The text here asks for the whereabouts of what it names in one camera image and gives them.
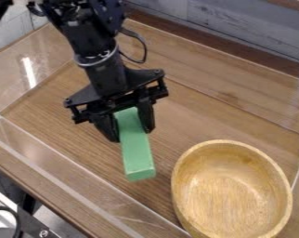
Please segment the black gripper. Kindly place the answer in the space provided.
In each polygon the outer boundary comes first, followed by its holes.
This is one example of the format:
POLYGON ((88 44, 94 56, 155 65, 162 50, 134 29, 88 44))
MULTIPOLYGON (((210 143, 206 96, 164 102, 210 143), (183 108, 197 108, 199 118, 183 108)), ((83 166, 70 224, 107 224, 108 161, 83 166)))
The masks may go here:
POLYGON ((168 96, 163 69, 130 68, 119 55, 107 58, 75 56, 90 85, 68 97, 64 107, 76 124, 91 122, 110 142, 120 142, 115 113, 138 109, 147 133, 155 129, 154 104, 168 96))

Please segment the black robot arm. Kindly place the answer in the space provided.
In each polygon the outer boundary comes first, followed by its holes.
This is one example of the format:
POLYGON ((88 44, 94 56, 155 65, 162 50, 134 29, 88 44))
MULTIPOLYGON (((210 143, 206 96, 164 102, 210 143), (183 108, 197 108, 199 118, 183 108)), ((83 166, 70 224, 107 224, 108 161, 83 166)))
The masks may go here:
POLYGON ((168 96, 162 69, 136 70, 124 61, 116 37, 140 35, 124 27, 124 0, 28 0, 35 15, 48 18, 66 37, 75 63, 86 71, 90 85, 64 100, 72 119, 90 122, 108 141, 119 141, 115 114, 138 110, 146 132, 155 129, 154 104, 168 96))

